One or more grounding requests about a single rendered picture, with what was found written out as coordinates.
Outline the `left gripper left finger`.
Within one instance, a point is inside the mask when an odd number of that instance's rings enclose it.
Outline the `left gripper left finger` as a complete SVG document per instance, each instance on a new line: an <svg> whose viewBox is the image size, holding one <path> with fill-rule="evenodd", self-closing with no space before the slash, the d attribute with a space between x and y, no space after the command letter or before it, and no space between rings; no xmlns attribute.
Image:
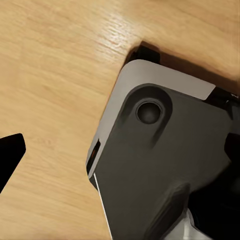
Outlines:
<svg viewBox="0 0 240 240"><path fill-rule="evenodd" d="M26 152L21 133L0 138L0 193Z"/></svg>

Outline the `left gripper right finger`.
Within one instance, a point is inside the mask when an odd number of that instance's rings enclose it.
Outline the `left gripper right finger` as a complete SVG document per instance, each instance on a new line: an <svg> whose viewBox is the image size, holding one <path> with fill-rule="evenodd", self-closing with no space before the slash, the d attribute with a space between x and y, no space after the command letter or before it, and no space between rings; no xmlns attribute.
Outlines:
<svg viewBox="0 0 240 240"><path fill-rule="evenodd" d="M229 133L227 135L224 151L240 173L240 135Z"/></svg>

